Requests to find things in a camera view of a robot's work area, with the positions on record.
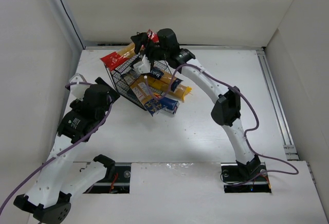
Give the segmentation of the dark blue Lasicilia spaghetti bag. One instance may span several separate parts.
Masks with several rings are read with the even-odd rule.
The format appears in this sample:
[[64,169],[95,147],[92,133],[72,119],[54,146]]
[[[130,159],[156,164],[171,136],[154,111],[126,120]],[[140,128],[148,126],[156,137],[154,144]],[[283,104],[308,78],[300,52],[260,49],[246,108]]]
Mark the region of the dark blue Lasicilia spaghetti bag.
[[153,67],[148,74],[149,85],[161,91],[167,91],[172,75],[158,67]]

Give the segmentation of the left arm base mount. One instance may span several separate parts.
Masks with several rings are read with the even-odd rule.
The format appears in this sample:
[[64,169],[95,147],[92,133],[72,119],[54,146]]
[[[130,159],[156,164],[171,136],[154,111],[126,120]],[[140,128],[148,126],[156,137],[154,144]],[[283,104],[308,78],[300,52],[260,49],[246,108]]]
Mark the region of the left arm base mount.
[[131,179],[131,164],[116,163],[113,159],[98,155],[93,159],[100,162],[106,173],[102,179],[90,186],[85,194],[129,194]]

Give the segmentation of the blue Barilla spaghetti box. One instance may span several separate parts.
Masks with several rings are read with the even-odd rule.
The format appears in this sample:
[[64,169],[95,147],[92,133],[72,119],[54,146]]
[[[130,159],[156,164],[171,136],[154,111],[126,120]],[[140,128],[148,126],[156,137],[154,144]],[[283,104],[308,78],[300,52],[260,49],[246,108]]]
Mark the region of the blue Barilla spaghetti box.
[[171,98],[164,97],[157,101],[160,105],[160,111],[166,111],[170,114],[176,114],[178,107],[180,105],[179,101],[173,100]]

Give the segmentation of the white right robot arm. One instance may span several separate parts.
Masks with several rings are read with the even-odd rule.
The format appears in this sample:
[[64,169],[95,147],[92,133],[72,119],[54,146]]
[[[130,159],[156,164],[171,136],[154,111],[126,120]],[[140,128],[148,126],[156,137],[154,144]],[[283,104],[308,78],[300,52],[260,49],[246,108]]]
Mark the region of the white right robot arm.
[[214,80],[196,56],[189,50],[180,47],[172,29],[161,29],[157,32],[158,42],[149,35],[143,43],[147,59],[164,60],[180,74],[194,82],[211,99],[214,107],[211,118],[226,132],[233,147],[237,168],[245,180],[254,177],[261,164],[259,156],[252,151],[241,122],[241,96],[236,87],[224,90],[221,83]]

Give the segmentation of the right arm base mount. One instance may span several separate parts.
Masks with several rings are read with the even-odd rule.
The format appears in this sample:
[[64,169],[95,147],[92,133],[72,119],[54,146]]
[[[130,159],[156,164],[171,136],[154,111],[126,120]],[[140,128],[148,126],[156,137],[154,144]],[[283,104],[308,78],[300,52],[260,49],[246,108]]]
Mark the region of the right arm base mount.
[[221,164],[220,179],[223,182],[224,193],[271,193],[271,185],[265,163],[261,163],[249,178],[244,177],[236,163]]

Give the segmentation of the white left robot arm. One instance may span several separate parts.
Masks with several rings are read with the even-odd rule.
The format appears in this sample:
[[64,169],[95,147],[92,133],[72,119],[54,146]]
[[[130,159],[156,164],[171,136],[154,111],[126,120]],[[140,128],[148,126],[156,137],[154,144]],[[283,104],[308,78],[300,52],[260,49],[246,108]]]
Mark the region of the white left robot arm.
[[81,196],[94,183],[111,179],[115,161],[96,156],[79,177],[65,184],[65,177],[86,143],[107,120],[119,93],[101,77],[89,83],[79,73],[65,86],[75,97],[70,111],[62,118],[47,161],[31,173],[11,193],[14,195],[34,175],[38,178],[13,202],[18,209],[32,214],[41,223],[62,223],[71,209],[71,200]]

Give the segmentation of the red spaghetti bag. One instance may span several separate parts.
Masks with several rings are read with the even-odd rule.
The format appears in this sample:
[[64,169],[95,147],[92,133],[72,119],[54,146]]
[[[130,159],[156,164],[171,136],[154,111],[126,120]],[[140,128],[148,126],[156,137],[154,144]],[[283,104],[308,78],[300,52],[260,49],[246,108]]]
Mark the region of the red spaghetti bag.
[[[154,33],[152,30],[148,30],[146,32],[149,36],[149,41],[152,41],[153,43],[158,43],[158,36],[157,33]],[[100,60],[105,65],[105,67],[113,71],[123,63],[127,62],[129,59],[131,59],[134,56],[138,56],[139,53],[145,49],[145,46],[142,46],[139,53],[134,52],[134,43],[131,42],[127,46],[125,46],[123,49],[120,49],[119,51],[114,51],[104,57],[101,57]]]

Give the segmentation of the blue star spaghetti bag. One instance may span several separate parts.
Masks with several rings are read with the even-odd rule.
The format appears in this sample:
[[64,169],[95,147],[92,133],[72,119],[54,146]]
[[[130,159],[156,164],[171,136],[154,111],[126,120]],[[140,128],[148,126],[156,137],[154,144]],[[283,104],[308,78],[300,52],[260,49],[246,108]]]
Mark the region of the blue star spaghetti bag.
[[160,101],[157,101],[152,98],[143,76],[137,78],[130,85],[130,89],[135,94],[138,101],[150,113],[151,116],[157,114],[160,110],[163,110],[165,108]]

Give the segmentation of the yellow spaghetti bag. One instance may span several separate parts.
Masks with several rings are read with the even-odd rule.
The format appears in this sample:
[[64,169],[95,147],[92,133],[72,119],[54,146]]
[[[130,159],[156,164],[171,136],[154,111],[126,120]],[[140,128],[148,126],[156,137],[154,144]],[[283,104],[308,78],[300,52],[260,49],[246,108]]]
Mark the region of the yellow spaghetti bag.
[[182,85],[182,80],[177,77],[174,77],[173,83],[168,87],[170,87],[168,94],[183,102],[185,101],[185,96],[192,91],[191,87]]

